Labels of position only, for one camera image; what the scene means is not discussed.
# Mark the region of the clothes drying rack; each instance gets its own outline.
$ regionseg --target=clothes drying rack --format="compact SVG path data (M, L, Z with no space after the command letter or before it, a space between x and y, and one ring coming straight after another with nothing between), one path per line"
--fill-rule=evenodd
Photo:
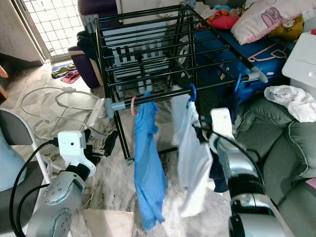
M189 79L195 85L196 91L201 91L236 83L238 79L244 81L259 77L259 72L242 75L240 78L238 75L234 77L220 67L220 64L234 61L242 61L249 69L252 69L253 65L225 39L219 37L217 31L194 11L194 6L191 3L187 1L181 5L107 17L94 16L94 22L91 22L91 17L89 18L94 32L90 35L92 35L91 38L94 41L101 68L106 112L108 117L115 121L126 160L133 160L133 158L129 153L119 110L131 108L133 96L138 97L134 106L139 106L143 103L162 101L193 92L191 88L172 91L171 86L175 78ZM169 14L170 17L157 17L162 14ZM140 22L127 21L130 19L139 20L141 17ZM196 29L197 23L202 23L205 29ZM199 31L211 31L216 37L196 40L195 33ZM180 38L185 35L188 36L189 41L181 42ZM195 52L195 43L200 41L212 43L212 40L220 40L225 46L204 52ZM190 51L186 55L180 55L179 47L185 45L189 45ZM196 64L196 55L221 53L224 50L230 50L235 57L221 62L210 59L204 65ZM189 61L186 66L179 63L179 59L183 57L187 57ZM217 67L218 70L227 75L226 78L228 79L220 83L199 85L197 70L206 67ZM145 88L153 90L151 96L144 97L142 93L139 93L140 89ZM199 112L198 96L196 105ZM176 149L160 151L159 154Z

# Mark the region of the doorway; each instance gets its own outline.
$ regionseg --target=doorway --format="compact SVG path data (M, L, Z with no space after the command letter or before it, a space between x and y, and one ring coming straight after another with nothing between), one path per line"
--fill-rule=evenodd
M84 30L78 0L20 0L24 15L47 59L64 60Z

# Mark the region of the marble floor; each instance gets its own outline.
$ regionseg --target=marble floor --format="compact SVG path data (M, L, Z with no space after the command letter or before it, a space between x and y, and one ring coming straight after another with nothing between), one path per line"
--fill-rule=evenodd
M25 113L20 106L23 96L29 91L44 87L67 87L71 86L77 90L86 91L94 95L103 96L103 88L89 89L84 81L79 78L72 85L65 84L60 79L50 76L52 65L44 64L41 67L19 72L10 83L7 92L8 100L1 107L11 109L21 115L31 127L39 118ZM47 89L39 91L25 101L25 108L33 113L58 114L60 108L56 105L54 98L56 90ZM73 106L90 108L94 99L82 95L65 96L64 100ZM159 132L155 136L158 150L173 147L172 115L170 102L158 102L160 112L157 115ZM84 119L86 112L68 111L68 116ZM122 125L126 139L133 154L134 142L134 118L130 110L120 112ZM52 135L61 130L80 129L80 125L71 121L60 121ZM115 129L115 125L108 118L102 118L94 126L100 133L107 136ZM37 131L46 134L50 130L47 125L39 126ZM96 149L104 146L104 136L92 131L89 143ZM32 150L29 147L18 146L16 150L22 157L28 157ZM52 159L58 165L64 167L64 163L56 148L45 148L42 154ZM141 221L137 208L137 197L133 182L134 166L126 165L119 139L117 139L112 155L102 157L97 167L96 174L88 178L83 194L80 209L72 222L73 236L106 236L106 237L226 237L228 232L228 217L230 211L230 198L228 193L218 194L212 191L213 182L208 182L204 203L204 212L194 217L181 218L178 207L183 201L183 191L177 180L177 152L161 155L161 161L167 175L168 190L163 203L163 216L165 222L157 224L148 233L141 228Z

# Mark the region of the blue shirt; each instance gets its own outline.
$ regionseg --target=blue shirt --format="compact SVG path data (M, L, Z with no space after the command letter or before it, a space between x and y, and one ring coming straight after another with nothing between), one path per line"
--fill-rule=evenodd
M134 183L145 231L152 229L156 221L164 221L161 210L167 181L154 141L154 134L158 132L157 111L155 102L142 104L135 119Z

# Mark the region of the wall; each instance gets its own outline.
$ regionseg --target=wall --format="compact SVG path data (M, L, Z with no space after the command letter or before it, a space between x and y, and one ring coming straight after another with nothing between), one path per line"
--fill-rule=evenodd
M10 0L0 0L0 53L29 62L40 55Z

